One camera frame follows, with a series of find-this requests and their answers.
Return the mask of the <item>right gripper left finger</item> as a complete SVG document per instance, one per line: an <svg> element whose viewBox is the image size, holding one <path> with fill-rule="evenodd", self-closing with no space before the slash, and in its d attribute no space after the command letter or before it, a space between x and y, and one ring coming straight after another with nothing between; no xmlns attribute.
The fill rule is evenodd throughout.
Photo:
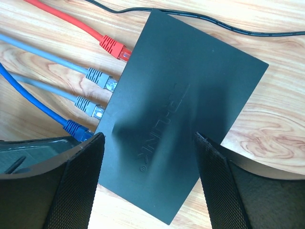
<svg viewBox="0 0 305 229"><path fill-rule="evenodd" d="M105 137L70 136L0 143L0 226L3 229L85 229L100 175ZM26 150L54 156L7 169Z"/></svg>

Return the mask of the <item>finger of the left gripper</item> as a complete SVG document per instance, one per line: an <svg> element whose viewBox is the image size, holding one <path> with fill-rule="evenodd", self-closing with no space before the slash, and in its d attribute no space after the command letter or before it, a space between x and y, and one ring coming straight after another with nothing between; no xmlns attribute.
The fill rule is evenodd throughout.
<svg viewBox="0 0 305 229"><path fill-rule="evenodd" d="M17 169L30 167L63 152L70 150L79 144L71 136L32 139L22 141L0 142L0 172L5 173L21 157L25 157Z"/></svg>

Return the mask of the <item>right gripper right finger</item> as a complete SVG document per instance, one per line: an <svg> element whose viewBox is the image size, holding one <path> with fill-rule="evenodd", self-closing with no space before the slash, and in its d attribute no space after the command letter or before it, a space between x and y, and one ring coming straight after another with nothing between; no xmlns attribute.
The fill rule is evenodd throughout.
<svg viewBox="0 0 305 229"><path fill-rule="evenodd" d="M194 142L214 229L304 228L304 175L258 163L200 133Z"/></svg>

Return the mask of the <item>black network switch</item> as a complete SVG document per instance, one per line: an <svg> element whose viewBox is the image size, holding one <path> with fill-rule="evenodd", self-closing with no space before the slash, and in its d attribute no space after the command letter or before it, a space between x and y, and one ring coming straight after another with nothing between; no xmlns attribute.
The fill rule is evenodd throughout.
<svg viewBox="0 0 305 229"><path fill-rule="evenodd" d="M99 183L170 224L199 178L194 134L221 143L267 68L153 10L97 127Z"/></svg>

